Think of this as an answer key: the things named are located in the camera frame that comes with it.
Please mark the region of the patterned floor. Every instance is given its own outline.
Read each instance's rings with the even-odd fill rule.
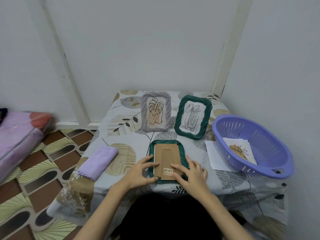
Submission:
[[[71,240],[80,227],[46,210],[69,179],[95,130],[54,130],[0,185],[0,239]]]

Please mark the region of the purple basket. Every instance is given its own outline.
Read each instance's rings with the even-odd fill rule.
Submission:
[[[239,171],[274,179],[286,179],[294,173],[294,162],[289,149],[258,123],[236,115],[224,114],[214,120],[212,131],[223,157]],[[224,142],[223,137],[248,140],[258,165],[235,154]]]

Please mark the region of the pink mattress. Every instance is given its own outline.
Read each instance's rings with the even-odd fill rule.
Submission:
[[[49,113],[8,112],[0,125],[0,182],[41,142]]]

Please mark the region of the hand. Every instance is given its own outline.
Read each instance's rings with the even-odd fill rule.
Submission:
[[[205,168],[201,168],[201,165],[198,162],[191,161],[187,155],[186,160],[190,169],[178,164],[171,164],[171,166],[184,172],[188,177],[188,181],[182,179],[176,172],[174,172],[172,176],[192,197],[197,201],[200,201],[206,197],[207,194],[211,194],[206,183],[208,171]]]
[[[116,185],[123,186],[126,190],[130,190],[139,186],[152,184],[157,182],[158,177],[146,178],[142,175],[142,170],[152,166],[158,166],[158,162],[148,162],[153,155],[146,156],[133,165],[132,168],[120,179]]]

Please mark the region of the finger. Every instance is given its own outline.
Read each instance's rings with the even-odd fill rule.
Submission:
[[[175,168],[175,169],[178,169],[182,172],[184,172],[186,174],[186,176],[189,175],[189,169],[187,169],[185,166],[182,166],[182,165],[179,165],[179,164],[171,164],[171,167]]]
[[[207,180],[207,178],[208,178],[208,171],[207,171],[205,168],[202,168],[202,172],[203,172],[202,177],[203,177],[205,180]]]
[[[146,163],[147,161],[149,161],[151,158],[153,158],[153,155],[151,154],[150,156],[146,156],[144,158],[142,158],[141,160],[138,161],[138,163],[143,164]]]
[[[158,181],[158,177],[146,178],[146,185],[147,184],[154,184],[157,181]]]
[[[194,166],[195,166],[195,169],[196,169],[199,173],[201,173],[201,165],[200,165],[200,163],[198,163],[197,161],[193,161],[193,160],[192,160],[192,162],[193,162],[193,164],[194,164]]]
[[[184,180],[182,177],[180,177],[180,175],[176,172],[174,172],[172,174],[172,176],[174,177],[174,179],[184,188],[186,189],[186,185],[188,184],[188,182],[186,180]]]
[[[142,169],[158,166],[159,164],[159,162],[146,162],[142,164]]]
[[[188,155],[186,155],[186,161],[188,162],[190,169],[194,169],[194,168],[195,168],[193,162],[192,162],[191,159],[188,157]]]

